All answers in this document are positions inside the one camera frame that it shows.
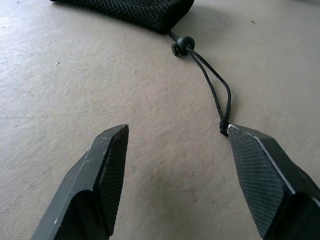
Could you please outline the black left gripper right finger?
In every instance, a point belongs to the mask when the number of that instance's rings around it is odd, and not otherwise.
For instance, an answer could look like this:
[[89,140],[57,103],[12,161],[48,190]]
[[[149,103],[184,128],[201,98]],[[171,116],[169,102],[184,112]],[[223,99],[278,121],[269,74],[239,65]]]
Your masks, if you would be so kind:
[[263,240],[320,240],[320,188],[277,141],[260,131],[227,129],[238,181]]

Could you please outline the black mesh drawstring pouch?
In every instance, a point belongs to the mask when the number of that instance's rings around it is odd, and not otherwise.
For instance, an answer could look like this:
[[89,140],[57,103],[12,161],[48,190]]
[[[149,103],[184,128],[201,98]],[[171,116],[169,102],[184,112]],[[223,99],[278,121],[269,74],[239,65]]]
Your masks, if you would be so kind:
[[194,0],[50,1],[90,9],[165,35],[187,14],[194,4]]

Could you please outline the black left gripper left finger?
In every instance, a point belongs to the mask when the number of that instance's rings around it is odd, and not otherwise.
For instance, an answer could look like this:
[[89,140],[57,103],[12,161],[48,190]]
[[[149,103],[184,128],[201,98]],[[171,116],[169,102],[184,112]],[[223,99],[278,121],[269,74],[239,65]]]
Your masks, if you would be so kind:
[[30,240],[109,240],[124,183],[129,127],[104,130],[65,174]]

